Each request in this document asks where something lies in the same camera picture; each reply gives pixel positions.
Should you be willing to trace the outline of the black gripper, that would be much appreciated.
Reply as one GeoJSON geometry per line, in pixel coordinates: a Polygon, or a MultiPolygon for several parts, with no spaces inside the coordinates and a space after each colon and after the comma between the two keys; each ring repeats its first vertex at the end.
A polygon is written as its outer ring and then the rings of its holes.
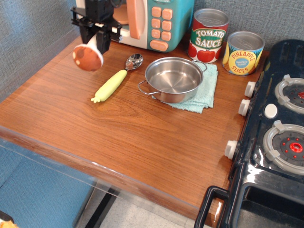
{"type": "Polygon", "coordinates": [[[114,19],[114,10],[121,5],[121,0],[86,0],[84,7],[73,6],[72,23],[79,26],[82,42],[88,44],[96,34],[101,54],[109,50],[111,40],[120,42],[122,25],[114,19]]]}

